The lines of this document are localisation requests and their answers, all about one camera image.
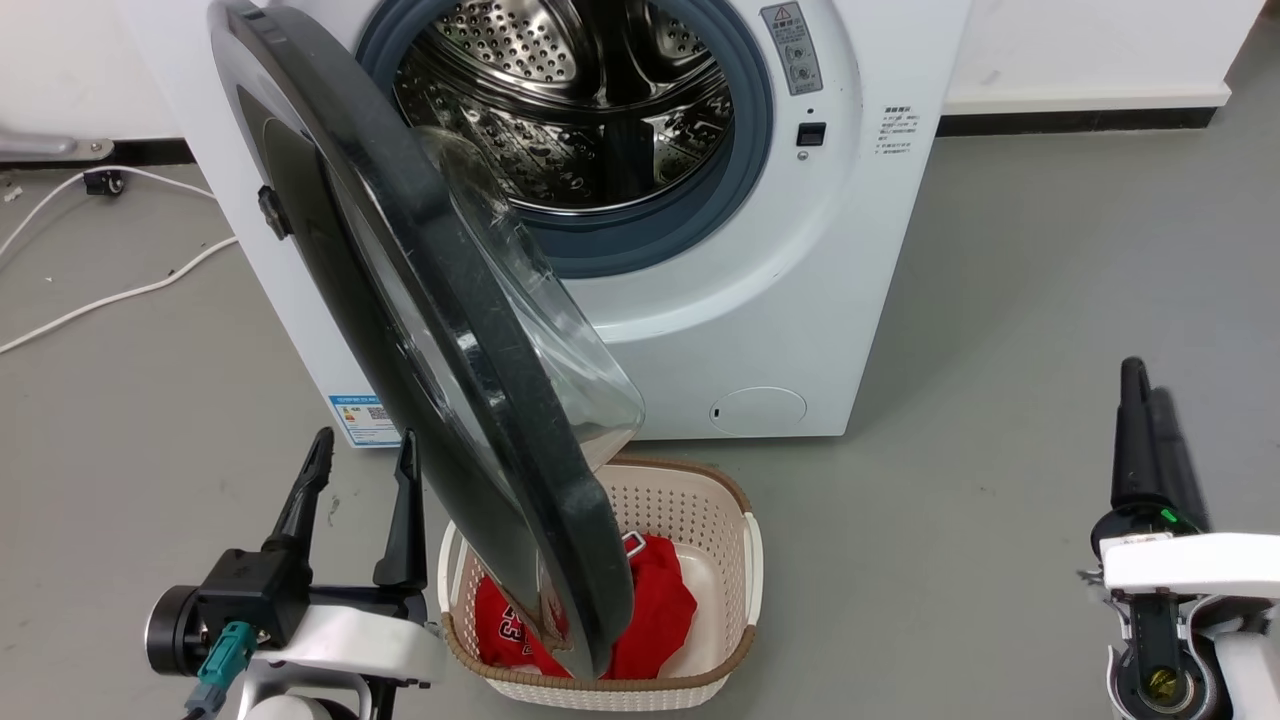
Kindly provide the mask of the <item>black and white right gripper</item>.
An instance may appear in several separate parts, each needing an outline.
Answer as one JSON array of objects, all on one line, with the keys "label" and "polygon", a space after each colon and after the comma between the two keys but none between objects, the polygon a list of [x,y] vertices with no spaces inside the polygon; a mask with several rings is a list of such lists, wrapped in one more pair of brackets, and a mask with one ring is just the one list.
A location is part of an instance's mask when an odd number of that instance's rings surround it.
[{"label": "black and white right gripper", "polygon": [[[1165,497],[1167,505],[1155,502]],[[1167,387],[1138,356],[1121,364],[1110,503],[1080,579],[1123,594],[1280,601],[1280,536],[1202,532],[1210,514]]]}]

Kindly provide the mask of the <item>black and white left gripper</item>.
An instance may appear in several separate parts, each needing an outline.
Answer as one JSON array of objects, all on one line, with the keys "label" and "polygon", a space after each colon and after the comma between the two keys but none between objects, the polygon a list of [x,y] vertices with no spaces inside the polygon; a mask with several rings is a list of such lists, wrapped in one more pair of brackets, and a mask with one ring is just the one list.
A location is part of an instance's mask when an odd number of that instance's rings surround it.
[{"label": "black and white left gripper", "polygon": [[428,688],[442,666],[428,620],[428,548],[416,430],[402,434],[396,505],[371,585],[314,585],[308,552],[335,433],[323,427],[262,550],[228,550],[198,585],[174,585],[154,605],[145,657],[161,676],[196,680],[228,623],[248,623],[259,647],[237,676],[247,689]]}]

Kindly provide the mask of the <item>dark grey washing machine door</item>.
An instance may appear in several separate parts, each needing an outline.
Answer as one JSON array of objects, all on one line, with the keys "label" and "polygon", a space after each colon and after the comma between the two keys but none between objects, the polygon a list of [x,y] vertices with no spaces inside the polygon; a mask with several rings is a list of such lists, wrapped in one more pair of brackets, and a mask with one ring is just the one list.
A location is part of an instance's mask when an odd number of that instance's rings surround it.
[{"label": "dark grey washing machine door", "polygon": [[265,222],[518,618],[598,679],[634,589],[596,473],[640,429],[639,389],[475,145],[407,127],[300,9],[212,0],[206,17]]}]

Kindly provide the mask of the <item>white front-load washing machine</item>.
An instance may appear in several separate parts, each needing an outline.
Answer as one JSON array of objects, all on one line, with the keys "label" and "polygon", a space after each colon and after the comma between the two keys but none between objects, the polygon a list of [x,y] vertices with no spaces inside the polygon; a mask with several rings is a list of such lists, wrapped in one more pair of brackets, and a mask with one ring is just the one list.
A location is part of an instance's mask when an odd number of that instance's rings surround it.
[{"label": "white front-load washing machine", "polygon": [[[320,393],[375,395],[293,240],[260,210],[262,177],[212,59],[212,0],[114,1]],[[251,1],[300,9],[357,64],[379,3]],[[846,430],[972,8],[795,0],[824,88],[791,96],[760,17],[791,0],[730,1],[762,51],[774,102],[765,168],[745,205],[708,240],[639,272],[564,278],[543,252],[643,397],[631,439],[736,437],[712,424],[710,407],[758,386],[805,398],[786,437]],[[407,127],[431,128],[408,126],[374,85]]]}]

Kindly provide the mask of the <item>blue-grey rubber door gasket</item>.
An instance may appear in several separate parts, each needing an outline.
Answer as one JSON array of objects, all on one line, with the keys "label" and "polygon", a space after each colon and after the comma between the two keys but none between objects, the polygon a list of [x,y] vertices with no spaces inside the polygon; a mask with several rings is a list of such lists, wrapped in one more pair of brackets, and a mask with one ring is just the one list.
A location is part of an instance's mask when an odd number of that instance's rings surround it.
[{"label": "blue-grey rubber door gasket", "polygon": [[[397,68],[431,13],[454,0],[379,0],[358,35],[358,64],[411,126],[394,96]],[[730,0],[653,0],[691,26],[730,83],[733,123],[710,165],[673,191],[588,215],[534,211],[511,201],[564,278],[621,275],[654,266],[708,240],[748,201],[769,154],[773,92],[762,51]]]}]

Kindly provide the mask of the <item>blue energy label sticker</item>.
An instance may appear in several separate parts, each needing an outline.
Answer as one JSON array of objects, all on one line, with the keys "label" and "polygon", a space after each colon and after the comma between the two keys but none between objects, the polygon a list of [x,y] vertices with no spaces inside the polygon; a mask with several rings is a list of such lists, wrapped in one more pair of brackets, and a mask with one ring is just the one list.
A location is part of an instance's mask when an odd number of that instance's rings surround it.
[{"label": "blue energy label sticker", "polygon": [[328,395],[328,402],[353,448],[389,448],[401,443],[401,433],[378,396]]}]

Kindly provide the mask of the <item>red jersey garment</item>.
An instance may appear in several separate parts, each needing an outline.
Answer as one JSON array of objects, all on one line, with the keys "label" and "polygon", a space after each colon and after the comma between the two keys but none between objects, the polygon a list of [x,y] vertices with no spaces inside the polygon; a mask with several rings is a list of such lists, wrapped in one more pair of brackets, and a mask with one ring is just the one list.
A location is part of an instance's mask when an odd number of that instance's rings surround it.
[{"label": "red jersey garment", "polygon": [[[634,615],[613,644],[605,680],[649,680],[680,651],[690,633],[698,601],[684,583],[675,544],[659,536],[622,536],[634,582]],[[484,577],[474,601],[477,656],[494,667],[529,670],[544,676],[570,674],[526,630],[494,580]]]}]

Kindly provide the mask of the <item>white perforated laundry basket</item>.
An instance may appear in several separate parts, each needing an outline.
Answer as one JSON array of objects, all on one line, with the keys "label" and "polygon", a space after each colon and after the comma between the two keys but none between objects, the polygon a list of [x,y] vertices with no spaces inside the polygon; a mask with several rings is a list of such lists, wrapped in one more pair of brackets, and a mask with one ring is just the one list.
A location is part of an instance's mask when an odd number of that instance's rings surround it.
[{"label": "white perforated laundry basket", "polygon": [[621,530],[673,542],[698,601],[684,647],[659,676],[585,682],[485,664],[475,596],[486,570],[454,525],[445,529],[436,574],[445,643],[465,669],[525,703],[616,714],[703,705],[746,659],[756,634],[764,547],[748,496],[732,478],[698,462],[618,456],[596,475]]}]

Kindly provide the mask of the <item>round white filter cover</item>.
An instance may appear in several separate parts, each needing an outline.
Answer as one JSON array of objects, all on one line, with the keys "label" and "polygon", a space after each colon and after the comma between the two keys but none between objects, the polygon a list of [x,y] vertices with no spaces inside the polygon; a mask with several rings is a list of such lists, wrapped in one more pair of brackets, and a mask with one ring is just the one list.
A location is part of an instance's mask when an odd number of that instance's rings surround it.
[{"label": "round white filter cover", "polygon": [[791,389],[758,386],[718,398],[712,424],[728,436],[777,438],[791,436],[806,415],[806,401]]}]

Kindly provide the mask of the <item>short black baseboard strip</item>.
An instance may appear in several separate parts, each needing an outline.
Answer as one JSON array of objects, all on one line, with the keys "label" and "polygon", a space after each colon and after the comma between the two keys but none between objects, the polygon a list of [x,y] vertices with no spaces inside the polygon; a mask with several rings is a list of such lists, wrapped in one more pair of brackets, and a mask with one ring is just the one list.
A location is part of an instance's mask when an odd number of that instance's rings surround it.
[{"label": "short black baseboard strip", "polygon": [[109,159],[123,167],[189,165],[197,160],[183,138],[142,138],[114,141]]}]

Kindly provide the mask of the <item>stainless steel washer drum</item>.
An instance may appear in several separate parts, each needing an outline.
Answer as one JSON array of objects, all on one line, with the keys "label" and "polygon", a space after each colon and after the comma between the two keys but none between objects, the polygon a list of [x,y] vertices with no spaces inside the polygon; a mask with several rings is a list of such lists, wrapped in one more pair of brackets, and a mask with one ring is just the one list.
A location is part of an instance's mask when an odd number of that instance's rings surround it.
[{"label": "stainless steel washer drum", "polygon": [[561,215],[658,199],[730,137],[730,83],[653,0],[454,0],[396,73],[411,126],[474,143],[521,208]]}]

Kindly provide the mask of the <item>grey warning sticker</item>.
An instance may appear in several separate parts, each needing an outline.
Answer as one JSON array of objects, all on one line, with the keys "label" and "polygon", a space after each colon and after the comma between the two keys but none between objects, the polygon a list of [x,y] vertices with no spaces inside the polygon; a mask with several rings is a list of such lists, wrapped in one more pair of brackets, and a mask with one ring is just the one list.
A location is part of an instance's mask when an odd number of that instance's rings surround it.
[{"label": "grey warning sticker", "polygon": [[780,55],[783,77],[791,96],[817,94],[824,88],[820,64],[812,32],[795,0],[760,9]]}]

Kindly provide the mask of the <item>grey metal floor bracket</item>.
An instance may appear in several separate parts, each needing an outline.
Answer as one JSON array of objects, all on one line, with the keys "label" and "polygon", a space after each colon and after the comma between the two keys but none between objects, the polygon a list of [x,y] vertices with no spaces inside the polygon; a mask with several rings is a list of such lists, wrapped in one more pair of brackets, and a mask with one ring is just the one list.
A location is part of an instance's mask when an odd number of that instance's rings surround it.
[{"label": "grey metal floor bracket", "polygon": [[115,143],[109,138],[0,129],[0,164],[97,161],[114,151]]}]

